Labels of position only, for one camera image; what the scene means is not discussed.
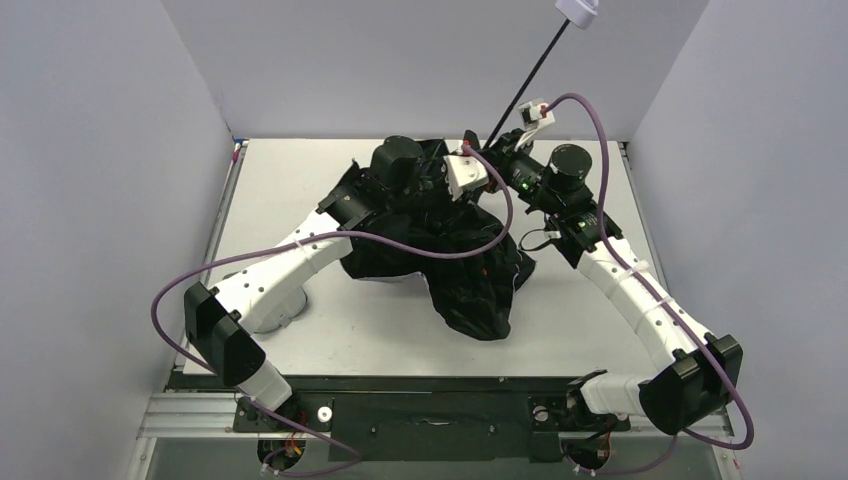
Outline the black and lilac folding umbrella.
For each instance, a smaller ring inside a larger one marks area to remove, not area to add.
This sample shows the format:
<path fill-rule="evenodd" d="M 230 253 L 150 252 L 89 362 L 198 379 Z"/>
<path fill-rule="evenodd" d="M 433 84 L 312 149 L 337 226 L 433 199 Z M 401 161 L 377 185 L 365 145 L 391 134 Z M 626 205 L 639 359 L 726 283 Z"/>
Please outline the black and lilac folding umbrella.
<path fill-rule="evenodd" d="M 486 142 L 473 131 L 464 140 L 476 155 L 503 132 L 495 129 Z M 480 341 L 506 338 L 515 293 L 530 278 L 536 263 L 510 235 L 504 222 L 480 207 L 483 193 L 504 193 L 520 200 L 497 170 L 485 166 L 489 182 L 452 201 L 446 191 L 408 198 L 397 196 L 400 152 L 446 148 L 442 139 L 386 138 L 361 166 L 383 184 L 387 212 L 354 238 L 351 254 L 341 259 L 345 273 L 357 280 L 386 280 L 421 275 L 436 312 L 453 330 Z"/>

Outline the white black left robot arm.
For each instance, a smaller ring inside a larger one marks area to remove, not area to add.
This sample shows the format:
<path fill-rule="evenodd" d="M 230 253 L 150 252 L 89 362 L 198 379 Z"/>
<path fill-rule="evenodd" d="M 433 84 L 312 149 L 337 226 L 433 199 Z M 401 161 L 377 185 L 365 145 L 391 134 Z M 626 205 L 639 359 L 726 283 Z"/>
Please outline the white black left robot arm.
<path fill-rule="evenodd" d="M 306 305 L 304 284 L 354 250 L 352 241 L 387 212 L 387 192 L 357 163 L 280 243 L 211 286 L 186 289 L 190 345 L 228 387 L 269 411 L 294 405 L 293 387 L 255 335 L 283 327 Z"/>

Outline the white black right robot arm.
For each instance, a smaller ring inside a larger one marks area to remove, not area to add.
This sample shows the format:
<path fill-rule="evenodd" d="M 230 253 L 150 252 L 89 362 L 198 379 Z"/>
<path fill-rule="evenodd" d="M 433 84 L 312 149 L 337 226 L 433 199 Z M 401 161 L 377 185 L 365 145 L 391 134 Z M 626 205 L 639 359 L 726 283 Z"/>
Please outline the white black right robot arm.
<path fill-rule="evenodd" d="M 595 414 L 641 416 L 674 435 L 725 407 L 732 399 L 743 350 L 731 335 L 717 337 L 684 317 L 639 260 L 622 230 L 598 211 L 586 184 L 591 154 L 562 144 L 547 163 L 535 160 L 521 132 L 503 135 L 483 156 L 523 201 L 541 212 L 552 245 L 610 301 L 647 350 L 653 377 L 600 373 L 582 381 L 577 404 Z"/>

